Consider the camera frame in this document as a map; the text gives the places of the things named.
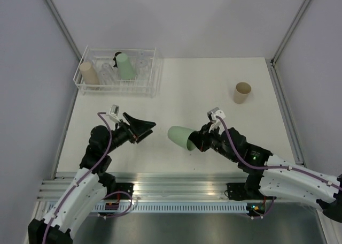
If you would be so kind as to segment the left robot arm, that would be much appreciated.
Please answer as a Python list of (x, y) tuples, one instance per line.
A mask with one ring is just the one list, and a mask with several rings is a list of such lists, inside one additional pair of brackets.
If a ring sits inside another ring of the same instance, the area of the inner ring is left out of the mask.
[(54, 207), (40, 220), (28, 225), (29, 243), (73, 243), (77, 231), (103, 199), (116, 195), (115, 176), (106, 172), (112, 159), (109, 154), (126, 142), (138, 144), (152, 134), (155, 122), (136, 119), (123, 113), (123, 119), (108, 113), (108, 122), (94, 127), (88, 146), (73, 181)]

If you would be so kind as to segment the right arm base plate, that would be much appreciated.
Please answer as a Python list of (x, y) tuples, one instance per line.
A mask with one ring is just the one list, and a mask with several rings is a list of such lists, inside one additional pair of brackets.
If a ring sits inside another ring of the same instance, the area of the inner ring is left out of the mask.
[(226, 184), (225, 195), (229, 200), (246, 201), (246, 200), (263, 200), (262, 195), (258, 190), (247, 188), (242, 182), (231, 182)]

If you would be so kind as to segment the short green plastic cup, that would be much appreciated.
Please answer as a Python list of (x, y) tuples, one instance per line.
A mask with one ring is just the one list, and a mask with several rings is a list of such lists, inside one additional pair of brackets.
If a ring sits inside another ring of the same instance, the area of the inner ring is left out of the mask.
[(167, 133), (168, 138), (176, 145), (192, 151), (196, 148), (193, 142), (189, 139), (190, 135), (194, 132), (193, 129), (182, 127), (182, 126), (172, 126)]

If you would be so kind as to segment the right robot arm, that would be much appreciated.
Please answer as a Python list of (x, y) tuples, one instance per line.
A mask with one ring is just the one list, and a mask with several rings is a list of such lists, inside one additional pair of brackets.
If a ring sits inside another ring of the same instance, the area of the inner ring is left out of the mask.
[(341, 177), (289, 163), (271, 151), (248, 143), (233, 127), (210, 130), (211, 124), (189, 135), (201, 152), (214, 150), (247, 173), (244, 193), (251, 199), (269, 197), (300, 202), (341, 222)]

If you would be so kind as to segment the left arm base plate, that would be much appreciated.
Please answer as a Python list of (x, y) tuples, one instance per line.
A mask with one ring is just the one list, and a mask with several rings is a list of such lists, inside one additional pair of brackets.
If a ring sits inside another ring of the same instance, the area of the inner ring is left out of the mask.
[(130, 200), (134, 192), (134, 184), (132, 182), (117, 182), (112, 187), (104, 200)]

